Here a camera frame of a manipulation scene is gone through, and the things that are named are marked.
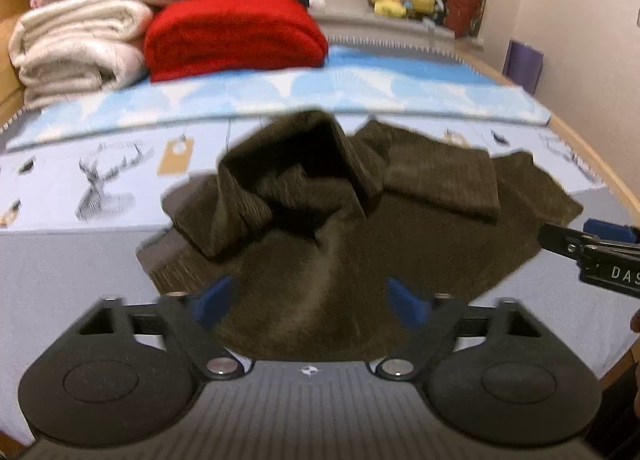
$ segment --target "beige folded blanket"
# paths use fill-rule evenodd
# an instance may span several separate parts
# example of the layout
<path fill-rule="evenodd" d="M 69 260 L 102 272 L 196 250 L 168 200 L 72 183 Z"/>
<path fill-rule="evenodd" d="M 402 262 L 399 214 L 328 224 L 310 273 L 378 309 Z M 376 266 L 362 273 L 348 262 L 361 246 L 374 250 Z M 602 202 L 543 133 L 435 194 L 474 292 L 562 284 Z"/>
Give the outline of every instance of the beige folded blanket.
<path fill-rule="evenodd" d="M 152 10 L 135 0 L 61 0 L 18 20 L 9 40 L 9 56 L 19 68 L 36 44 L 52 45 L 82 35 L 128 42 L 142 36 L 152 18 Z"/>
<path fill-rule="evenodd" d="M 132 45 L 89 36 L 52 40 L 36 44 L 22 60 L 18 77 L 26 85 L 25 108 L 116 90 L 146 74 L 144 56 Z"/>

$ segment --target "wooden headboard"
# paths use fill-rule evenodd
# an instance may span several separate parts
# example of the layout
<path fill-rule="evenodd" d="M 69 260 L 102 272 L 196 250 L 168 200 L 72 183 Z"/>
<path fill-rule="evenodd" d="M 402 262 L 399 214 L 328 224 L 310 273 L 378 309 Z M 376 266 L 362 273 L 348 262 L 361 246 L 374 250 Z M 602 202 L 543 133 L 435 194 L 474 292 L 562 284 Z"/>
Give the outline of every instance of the wooden headboard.
<path fill-rule="evenodd" d="M 17 19 L 29 10 L 29 0 L 0 0 L 0 126 L 22 106 L 22 83 L 9 60 L 7 45 Z"/>

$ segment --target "light blue blanket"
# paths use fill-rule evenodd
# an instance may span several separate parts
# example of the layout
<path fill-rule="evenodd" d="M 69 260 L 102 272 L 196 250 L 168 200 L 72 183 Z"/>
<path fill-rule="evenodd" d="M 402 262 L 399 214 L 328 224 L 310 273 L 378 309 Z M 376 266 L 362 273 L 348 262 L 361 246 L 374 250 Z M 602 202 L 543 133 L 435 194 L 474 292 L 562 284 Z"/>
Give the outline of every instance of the light blue blanket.
<path fill-rule="evenodd" d="M 229 71 L 142 82 L 45 108 L 7 144 L 15 149 L 130 127 L 319 108 L 546 125 L 550 112 L 520 88 L 458 63 L 372 56 L 332 47 L 323 68 Z"/>

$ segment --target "red folded blanket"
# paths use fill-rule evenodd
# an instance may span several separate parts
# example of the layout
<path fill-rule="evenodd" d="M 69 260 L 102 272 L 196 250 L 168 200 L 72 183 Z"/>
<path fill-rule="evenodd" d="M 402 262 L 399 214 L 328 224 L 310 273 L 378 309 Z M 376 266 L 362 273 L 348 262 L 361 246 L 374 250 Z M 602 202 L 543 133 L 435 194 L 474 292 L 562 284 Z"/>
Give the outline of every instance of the red folded blanket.
<path fill-rule="evenodd" d="M 315 20 L 295 0 L 185 0 L 160 12 L 145 37 L 151 81 L 321 66 L 327 50 Z"/>

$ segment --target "brown towel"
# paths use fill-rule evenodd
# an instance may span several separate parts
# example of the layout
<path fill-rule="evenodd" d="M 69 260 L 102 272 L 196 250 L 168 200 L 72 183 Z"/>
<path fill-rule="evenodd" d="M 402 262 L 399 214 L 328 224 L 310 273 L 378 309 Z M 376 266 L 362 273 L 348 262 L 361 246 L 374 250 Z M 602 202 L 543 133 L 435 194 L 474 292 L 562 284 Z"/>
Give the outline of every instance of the brown towel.
<path fill-rule="evenodd" d="M 398 345 L 386 277 L 470 301 L 535 256 L 543 221 L 582 210 L 528 153 L 491 159 L 376 121 L 346 137 L 318 111 L 278 117 L 163 208 L 174 228 L 138 252 L 158 291 L 232 274 L 220 342 L 303 361 Z"/>

